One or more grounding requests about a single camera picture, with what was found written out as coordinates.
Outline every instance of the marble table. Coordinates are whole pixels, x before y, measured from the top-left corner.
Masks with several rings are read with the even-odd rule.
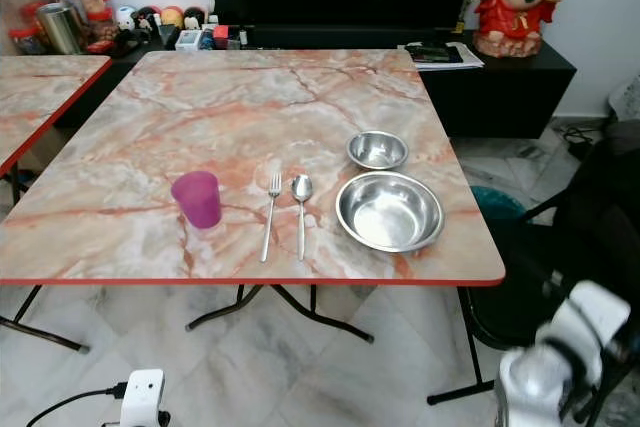
[[[105,56],[0,57],[0,176],[110,64]]]
[[[345,143],[402,137],[402,172],[440,197],[439,241],[413,254],[355,242],[335,198],[360,171]],[[259,262],[267,186],[308,173],[306,259],[288,187]],[[171,198],[185,172],[221,183],[223,219],[199,231]],[[0,283],[353,283],[490,286],[504,266],[429,96],[395,50],[153,52],[110,94],[0,224]]]

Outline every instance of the pink cup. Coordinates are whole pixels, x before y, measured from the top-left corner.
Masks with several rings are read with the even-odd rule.
[[[208,229],[220,222],[220,191],[218,179],[212,173],[184,174],[171,186],[171,195],[194,227]]]

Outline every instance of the small steel bowl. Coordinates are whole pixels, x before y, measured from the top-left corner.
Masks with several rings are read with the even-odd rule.
[[[397,172],[367,172],[347,182],[336,199],[345,230],[383,252],[410,252],[433,244],[444,213],[424,184]]]
[[[366,169],[386,170],[401,166],[409,156],[409,147],[388,132],[360,132],[347,143],[351,160]]]

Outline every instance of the tv stand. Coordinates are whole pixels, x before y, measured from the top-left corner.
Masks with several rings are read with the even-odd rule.
[[[469,46],[482,69],[420,72],[449,137],[537,139],[576,68],[546,42],[525,59],[496,59],[473,48],[472,32],[452,36]]]
[[[425,31],[333,29],[327,33],[299,29],[274,30],[266,48],[294,48],[316,42],[315,48],[396,48],[398,44],[429,40]],[[471,32],[464,36],[438,35],[438,40],[464,42],[471,47]],[[63,115],[56,126],[79,128],[145,53],[163,50],[159,40],[141,46],[112,66]],[[475,52],[483,69],[420,72],[429,96],[450,137],[538,138],[558,106],[576,69],[551,46],[527,59],[494,59]]]

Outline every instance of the spoon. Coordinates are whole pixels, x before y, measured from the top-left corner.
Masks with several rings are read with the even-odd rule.
[[[313,194],[313,185],[308,175],[298,175],[291,184],[293,198],[300,203],[298,215],[298,260],[304,260],[304,203]]]

